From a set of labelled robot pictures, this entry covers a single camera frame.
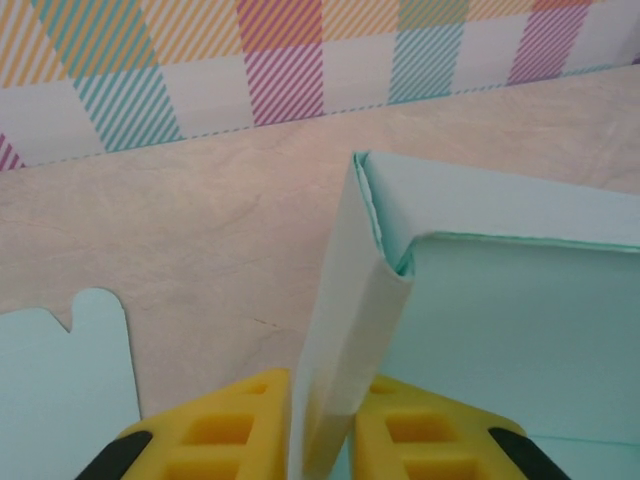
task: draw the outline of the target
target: plaid patterned box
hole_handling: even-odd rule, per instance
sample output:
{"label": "plaid patterned box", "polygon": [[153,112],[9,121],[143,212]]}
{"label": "plaid patterned box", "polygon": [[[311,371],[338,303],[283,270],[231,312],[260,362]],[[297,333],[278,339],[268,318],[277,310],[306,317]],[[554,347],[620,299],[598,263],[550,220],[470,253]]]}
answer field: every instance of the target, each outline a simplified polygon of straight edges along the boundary
{"label": "plaid patterned box", "polygon": [[0,171],[639,57],[638,0],[0,0]]}

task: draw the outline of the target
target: beige surface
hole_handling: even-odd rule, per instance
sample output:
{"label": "beige surface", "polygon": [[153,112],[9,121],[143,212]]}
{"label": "beige surface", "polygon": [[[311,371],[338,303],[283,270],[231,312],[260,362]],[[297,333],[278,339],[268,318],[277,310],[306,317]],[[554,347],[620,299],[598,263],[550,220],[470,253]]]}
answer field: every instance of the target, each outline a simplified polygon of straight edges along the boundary
{"label": "beige surface", "polygon": [[143,413],[295,365],[352,150],[640,193],[640,68],[0,175],[0,313],[129,318]]}

